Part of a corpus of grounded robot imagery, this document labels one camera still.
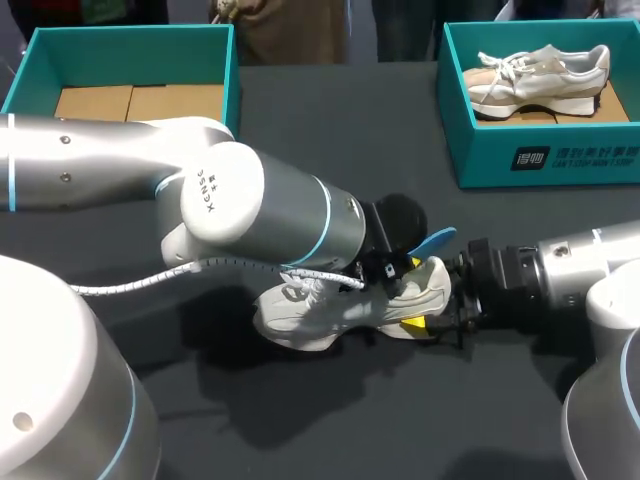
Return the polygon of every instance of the cardboard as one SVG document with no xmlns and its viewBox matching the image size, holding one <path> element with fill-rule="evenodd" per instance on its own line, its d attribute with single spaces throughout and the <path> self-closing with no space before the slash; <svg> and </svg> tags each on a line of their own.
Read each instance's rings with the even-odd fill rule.
<svg viewBox="0 0 640 480">
<path fill-rule="evenodd" d="M 55 116 L 112 122 L 197 116 L 220 121 L 223 103 L 224 85 L 63 88 Z"/>
<path fill-rule="evenodd" d="M 173 117 L 222 118 L 223 85 L 166 85 L 134 87 L 127 121 Z"/>
<path fill-rule="evenodd" d="M 63 88 L 55 116 L 75 120 L 124 122 L 133 87 Z"/>
<path fill-rule="evenodd" d="M 559 124 L 570 123 L 626 123 L 629 121 L 627 113 L 615 92 L 611 82 L 600 94 L 600 106 L 591 117 L 572 117 L 570 115 L 556 114 Z"/>
<path fill-rule="evenodd" d="M 503 127 L 505 125 L 555 125 L 556 119 L 547 112 L 516 112 L 506 120 L 478 120 L 476 122 L 483 127 Z"/>
</svg>

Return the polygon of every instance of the table surface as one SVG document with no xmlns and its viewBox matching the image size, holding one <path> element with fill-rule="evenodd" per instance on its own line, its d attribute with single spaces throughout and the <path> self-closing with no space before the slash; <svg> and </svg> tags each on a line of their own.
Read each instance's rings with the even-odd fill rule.
<svg viewBox="0 0 640 480">
<path fill-rule="evenodd" d="M 457 227 L 444 257 L 478 237 L 528 244 L 637 215 L 632 187 L 460 191 L 435 71 L 241 69 L 241 139 L 364 200 L 412 196 L 432 231 Z M 151 202 L 3 214 L 0 229 L 4 255 L 76 284 L 163 266 Z M 571 329 L 483 331 L 463 353 L 362 333 L 288 352 L 250 327 L 252 301 L 277 281 L 221 269 L 90 300 L 158 410 L 160 480 L 571 478 L 562 395 L 588 362 Z"/>
</svg>

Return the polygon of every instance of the teal box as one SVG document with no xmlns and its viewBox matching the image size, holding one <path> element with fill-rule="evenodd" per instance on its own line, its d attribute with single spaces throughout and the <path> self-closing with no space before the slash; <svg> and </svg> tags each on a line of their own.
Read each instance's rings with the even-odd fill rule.
<svg viewBox="0 0 640 480">
<path fill-rule="evenodd" d="M 38 29 L 2 113 L 53 116 L 64 87 L 224 85 L 221 121 L 238 133 L 232 25 Z"/>
<path fill-rule="evenodd" d="M 504 58 L 552 44 L 567 52 L 604 44 L 610 80 L 627 123 L 479 125 L 462 72 L 481 66 L 478 52 Z M 460 187 L 640 183 L 640 29 L 631 19 L 480 22 L 445 25 L 437 95 Z M 536 153 L 533 169 L 514 169 Z"/>
</svg>

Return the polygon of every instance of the robotic arm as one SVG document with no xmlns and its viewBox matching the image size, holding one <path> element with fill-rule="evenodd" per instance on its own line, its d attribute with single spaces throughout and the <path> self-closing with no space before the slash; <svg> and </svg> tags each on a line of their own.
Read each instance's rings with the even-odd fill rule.
<svg viewBox="0 0 640 480">
<path fill-rule="evenodd" d="M 227 254 L 394 281 L 426 237 L 403 195 L 364 202 L 202 118 L 147 123 L 0 116 L 0 206 L 73 210 L 155 199 L 165 263 Z"/>
</svg>

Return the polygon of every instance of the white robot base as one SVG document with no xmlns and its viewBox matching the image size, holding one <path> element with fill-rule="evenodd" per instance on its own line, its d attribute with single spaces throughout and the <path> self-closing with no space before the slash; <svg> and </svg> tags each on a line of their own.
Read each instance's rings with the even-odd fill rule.
<svg viewBox="0 0 640 480">
<path fill-rule="evenodd" d="M 0 270 L 0 479 L 155 479 L 156 413 L 92 310 L 43 269 Z"/>
</svg>

